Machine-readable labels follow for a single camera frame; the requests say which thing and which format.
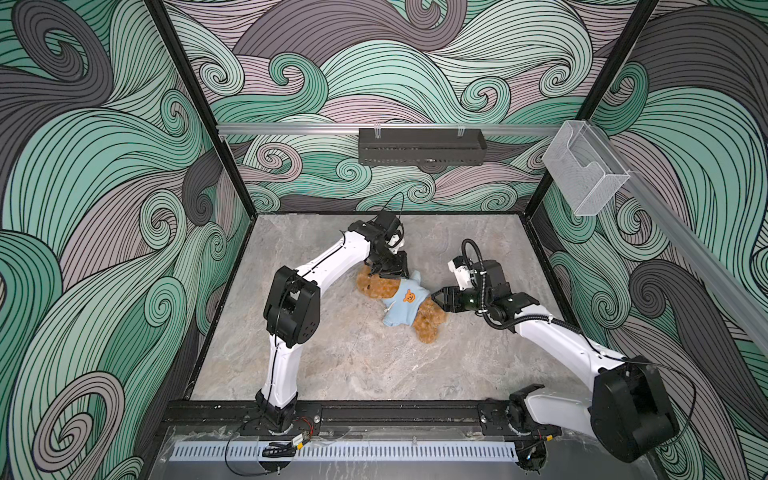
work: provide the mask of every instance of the wallpaper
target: wallpaper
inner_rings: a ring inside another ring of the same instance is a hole
[[[135,478],[249,219],[142,0],[0,2],[2,478]]]
[[[699,3],[648,22],[593,120],[768,311],[768,2]],[[696,383],[670,477],[766,478],[768,360],[643,207],[621,190],[577,218],[553,187],[535,225],[590,336]],[[690,384],[660,372],[685,419]]]
[[[687,4],[693,0],[681,0]],[[220,123],[560,124],[634,1],[167,0]],[[478,167],[361,167],[356,137],[229,136],[258,210],[522,210],[548,139]]]

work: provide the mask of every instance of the black post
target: black post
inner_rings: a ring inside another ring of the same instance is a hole
[[[192,64],[187,57],[187,53],[184,51],[184,47],[181,45],[181,40],[176,33],[173,23],[170,21],[170,16],[165,9],[163,0],[144,0],[144,3],[147,5],[147,9],[149,10],[150,15],[152,15],[154,24],[157,26],[157,30],[163,38],[163,43],[170,54],[171,60],[174,61],[174,64],[179,71],[184,87],[186,87],[187,92],[189,92],[192,105],[194,105],[195,110],[197,110],[197,114],[200,115],[203,126],[208,132],[210,140],[214,143],[214,148],[221,159],[221,163],[224,165],[224,168],[227,169],[227,173],[230,176],[230,180],[232,180],[232,185],[234,185],[237,195],[240,197],[240,201],[243,202],[248,216],[251,217],[251,219],[255,219],[257,216],[256,208],[253,205],[253,201],[250,199],[243,178],[237,172],[237,164],[232,156],[232,152],[219,138],[214,112],[210,109],[210,105],[205,99],[203,89],[200,87],[200,84],[197,83]]]
[[[584,99],[584,103],[581,104],[581,108],[576,114],[575,120],[589,120],[592,118],[594,111],[598,109],[598,105],[603,99],[603,96],[608,92],[608,88],[619,74],[621,68],[624,66],[625,61],[632,52],[634,43],[637,38],[640,37],[640,33],[643,31],[645,24],[648,22],[650,15],[654,12],[656,4],[659,0],[640,0],[637,6],[632,11],[627,24],[624,26],[624,30],[616,39],[614,49],[611,50],[611,55],[603,65],[598,79],[594,81],[592,88],[590,89],[587,97]],[[549,172],[545,172],[541,181],[536,187],[536,191],[525,206],[525,218],[530,218],[536,212],[541,202],[544,200],[544,195],[547,194],[549,187],[552,185],[552,176]]]

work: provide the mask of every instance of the blue shirt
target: blue shirt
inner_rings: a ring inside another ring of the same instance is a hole
[[[413,272],[411,278],[400,279],[400,287],[395,296],[382,299],[387,306],[387,314],[384,317],[384,325],[412,325],[416,319],[419,306],[429,296],[429,291],[421,286],[422,274]]]

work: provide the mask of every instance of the stone-textured surface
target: stone-textured surface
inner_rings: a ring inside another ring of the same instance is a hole
[[[262,317],[275,270],[320,255],[360,216],[259,217],[208,351],[193,400],[253,399],[269,362]],[[447,262],[464,238],[504,267],[512,291],[525,291],[559,310],[531,244],[515,215],[403,215],[410,270],[434,291],[456,281]],[[472,313],[449,314],[431,345],[412,327],[382,323],[380,300],[355,287],[354,268],[323,294],[321,323],[305,345],[299,370],[302,399],[507,398],[533,382],[563,391],[584,386],[544,350]]]

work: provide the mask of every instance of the robotic arm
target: robotic arm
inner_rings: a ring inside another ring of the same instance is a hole
[[[477,262],[467,257],[467,245],[474,248]],[[449,269],[458,286],[432,294],[441,308],[474,310],[492,328],[510,329],[531,340],[567,366],[591,392],[591,398],[579,398],[534,384],[513,393],[508,417],[520,435],[557,434],[558,427],[565,427],[597,438],[613,456],[632,462],[680,431],[658,369],[647,359],[621,360],[624,355],[555,319],[527,293],[513,293],[501,265],[483,260],[470,239],[462,242],[462,255],[449,262]]]
[[[290,425],[298,397],[301,351],[320,323],[323,292],[360,262],[371,267],[372,275],[408,278],[406,252],[400,250],[402,237],[398,218],[383,211],[371,221],[349,225],[342,238],[316,259],[296,269],[282,266],[275,272],[264,307],[270,364],[256,401],[278,432]]]

